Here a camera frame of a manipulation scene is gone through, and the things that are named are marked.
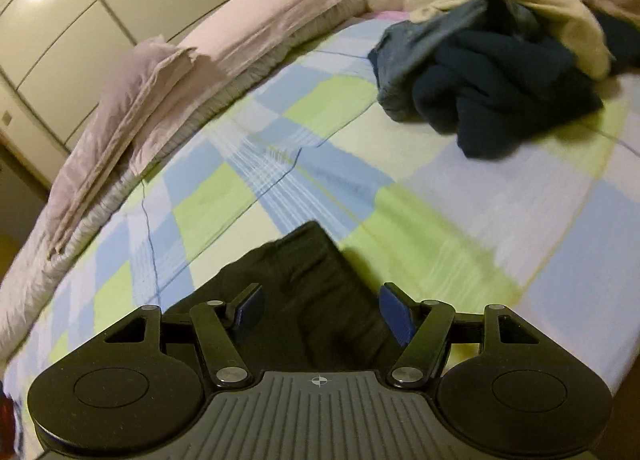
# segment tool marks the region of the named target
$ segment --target folded pink blanket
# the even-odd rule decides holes
[[[159,38],[137,45],[51,189],[50,255],[63,251],[122,158],[141,176],[198,106],[252,65],[264,66],[264,56],[286,47],[270,58],[272,69],[296,44],[363,11],[364,0],[231,0],[177,47]]]

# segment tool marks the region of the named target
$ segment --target checkered bedsheet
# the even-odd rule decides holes
[[[372,288],[393,281],[459,312],[514,306],[615,389],[640,336],[640,80],[509,158],[467,160],[454,138],[376,103],[366,54],[389,24],[292,56],[139,184],[60,284],[5,390],[24,405],[38,373],[133,308],[167,309],[311,219]]]

